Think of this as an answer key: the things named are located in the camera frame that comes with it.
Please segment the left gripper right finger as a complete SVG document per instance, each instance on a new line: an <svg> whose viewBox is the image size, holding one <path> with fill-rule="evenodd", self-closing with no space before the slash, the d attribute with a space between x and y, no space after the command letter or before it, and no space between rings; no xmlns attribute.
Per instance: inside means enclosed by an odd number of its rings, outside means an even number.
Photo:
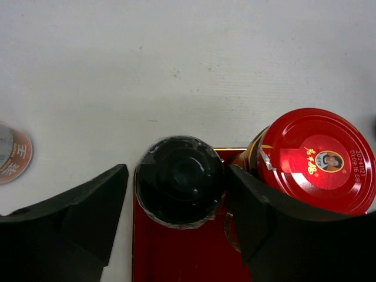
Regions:
<svg viewBox="0 0 376 282"><path fill-rule="evenodd" d="M375 213L349 216L303 203L237 165L228 197L252 281L374 281Z"/></svg>

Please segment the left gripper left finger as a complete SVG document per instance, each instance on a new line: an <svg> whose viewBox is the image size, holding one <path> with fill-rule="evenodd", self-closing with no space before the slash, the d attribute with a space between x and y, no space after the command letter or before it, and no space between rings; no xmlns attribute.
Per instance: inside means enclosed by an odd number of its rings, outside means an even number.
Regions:
<svg viewBox="0 0 376 282"><path fill-rule="evenodd" d="M100 281L108 266L129 172L92 180L1 216L1 281Z"/></svg>

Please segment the red lid chili sauce jar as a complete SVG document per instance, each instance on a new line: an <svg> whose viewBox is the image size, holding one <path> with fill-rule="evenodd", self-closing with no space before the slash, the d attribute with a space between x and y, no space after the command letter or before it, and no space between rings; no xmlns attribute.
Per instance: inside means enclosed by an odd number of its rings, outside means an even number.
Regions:
<svg viewBox="0 0 376 282"><path fill-rule="evenodd" d="M375 156L343 117L317 108L292 110L231 160L270 187L322 209L366 214L375 199Z"/></svg>

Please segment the black cap white bottle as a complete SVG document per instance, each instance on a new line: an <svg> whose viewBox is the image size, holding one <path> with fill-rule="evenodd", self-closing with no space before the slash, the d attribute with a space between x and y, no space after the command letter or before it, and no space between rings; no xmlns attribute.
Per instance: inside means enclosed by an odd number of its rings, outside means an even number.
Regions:
<svg viewBox="0 0 376 282"><path fill-rule="evenodd" d="M147 149L133 183L138 203L153 221L171 229L197 229L220 210L224 178L224 164L212 146L174 135Z"/></svg>

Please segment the red rectangular tray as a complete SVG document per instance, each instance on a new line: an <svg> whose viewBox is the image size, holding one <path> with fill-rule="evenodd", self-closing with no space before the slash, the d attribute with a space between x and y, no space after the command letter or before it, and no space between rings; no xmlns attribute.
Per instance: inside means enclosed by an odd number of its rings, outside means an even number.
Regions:
<svg viewBox="0 0 376 282"><path fill-rule="evenodd" d="M133 199L132 281L250 281L227 204L197 229L173 229Z"/></svg>

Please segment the white lid paste jar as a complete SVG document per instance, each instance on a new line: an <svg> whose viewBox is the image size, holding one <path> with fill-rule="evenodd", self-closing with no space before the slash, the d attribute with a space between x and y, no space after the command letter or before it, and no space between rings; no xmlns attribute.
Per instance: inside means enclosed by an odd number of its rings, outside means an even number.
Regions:
<svg viewBox="0 0 376 282"><path fill-rule="evenodd" d="M19 177L33 157L30 137L1 122L1 185Z"/></svg>

